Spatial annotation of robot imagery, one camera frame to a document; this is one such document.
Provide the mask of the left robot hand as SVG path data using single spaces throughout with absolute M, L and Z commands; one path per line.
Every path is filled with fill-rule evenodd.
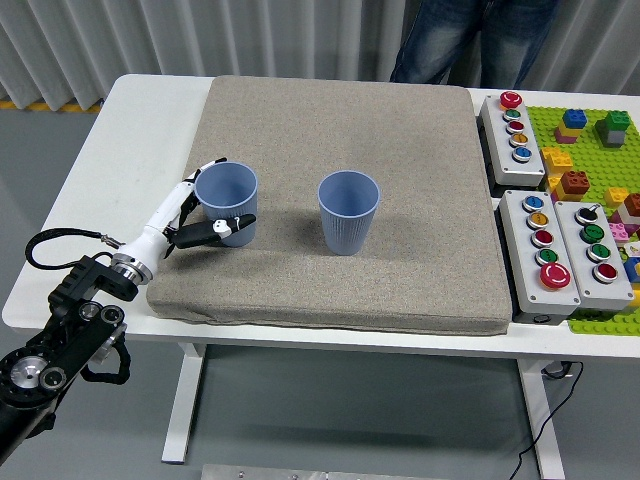
M 141 235 L 120 247 L 112 263 L 152 270 L 173 247 L 243 247 L 255 237 L 257 192 L 258 177 L 249 166 L 210 162 L 174 187 Z

